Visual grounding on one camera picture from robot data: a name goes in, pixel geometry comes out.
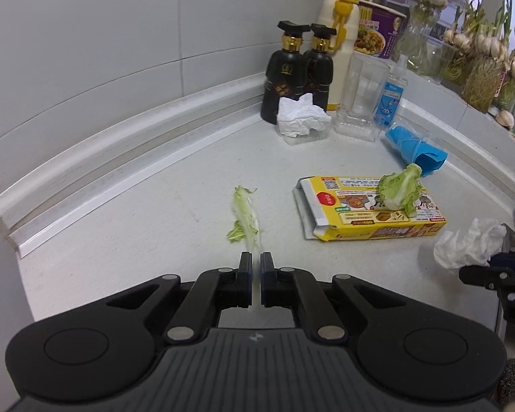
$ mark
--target black pump head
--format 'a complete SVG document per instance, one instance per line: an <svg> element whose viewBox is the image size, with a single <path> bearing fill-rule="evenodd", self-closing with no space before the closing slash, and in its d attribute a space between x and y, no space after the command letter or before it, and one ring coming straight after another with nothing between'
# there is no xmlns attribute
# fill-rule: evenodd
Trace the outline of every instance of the black pump head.
<svg viewBox="0 0 515 412"><path fill-rule="evenodd" d="M279 21L277 27L284 31L284 35L301 38L304 32L310 31L308 24L295 24L288 20Z"/></svg>
<svg viewBox="0 0 515 412"><path fill-rule="evenodd" d="M334 28L329 28L324 24L312 23L311 30L313 31L314 37L325 40L330 40L330 37L337 34L337 31Z"/></svg>

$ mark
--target metal screw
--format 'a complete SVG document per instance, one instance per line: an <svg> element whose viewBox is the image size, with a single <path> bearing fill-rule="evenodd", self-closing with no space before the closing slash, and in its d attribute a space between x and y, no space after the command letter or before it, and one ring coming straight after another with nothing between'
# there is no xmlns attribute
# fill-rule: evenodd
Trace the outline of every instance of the metal screw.
<svg viewBox="0 0 515 412"><path fill-rule="evenodd" d="M186 341L194 336L194 330L189 327L172 327L166 335L172 341Z"/></svg>
<svg viewBox="0 0 515 412"><path fill-rule="evenodd" d="M329 341L341 339L345 336L345 330L337 325L325 325L324 327L320 327L318 333L322 339Z"/></svg>

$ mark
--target lettuce leaf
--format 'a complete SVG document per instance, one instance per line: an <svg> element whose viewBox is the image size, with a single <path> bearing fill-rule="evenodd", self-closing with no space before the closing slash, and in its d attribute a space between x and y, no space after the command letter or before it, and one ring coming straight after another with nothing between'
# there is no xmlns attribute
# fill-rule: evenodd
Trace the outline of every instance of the lettuce leaf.
<svg viewBox="0 0 515 412"><path fill-rule="evenodd" d="M232 209L237 220L234 228L227 234L227 240L233 243L244 238L249 252L253 252L254 248L259 252L259 222L250 197L252 193L253 191L241 185L234 188Z"/></svg>
<svg viewBox="0 0 515 412"><path fill-rule="evenodd" d="M417 164L409 164L401 173L384 175L379 180L379 201L387 209L403 209L408 217L416 216L414 202L420 197L422 186L418 181L422 169Z"/></svg>

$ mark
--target red circle label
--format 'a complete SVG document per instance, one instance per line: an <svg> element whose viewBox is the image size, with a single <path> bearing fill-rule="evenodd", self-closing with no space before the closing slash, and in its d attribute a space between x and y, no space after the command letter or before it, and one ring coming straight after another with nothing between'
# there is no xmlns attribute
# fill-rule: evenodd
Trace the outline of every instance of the red circle label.
<svg viewBox="0 0 515 412"><path fill-rule="evenodd" d="M319 199L319 202L321 204L324 204L326 206L333 206L335 204L335 198L327 192L317 193L317 198Z"/></svg>

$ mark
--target white tissue paper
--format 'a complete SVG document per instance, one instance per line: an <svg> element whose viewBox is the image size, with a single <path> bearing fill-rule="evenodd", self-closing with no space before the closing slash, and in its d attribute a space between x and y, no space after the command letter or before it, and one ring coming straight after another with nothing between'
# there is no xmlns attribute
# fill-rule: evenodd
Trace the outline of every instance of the white tissue paper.
<svg viewBox="0 0 515 412"><path fill-rule="evenodd" d="M309 130L324 130L331 122L330 116L313 105L313 94L305 93L299 100L281 98L278 102L277 125L280 134L295 138L309 134Z"/></svg>
<svg viewBox="0 0 515 412"><path fill-rule="evenodd" d="M475 218L467 232L445 231L433 247L435 261L456 270L467 265L488 266L488 260L501 251L506 228L490 218Z"/></svg>

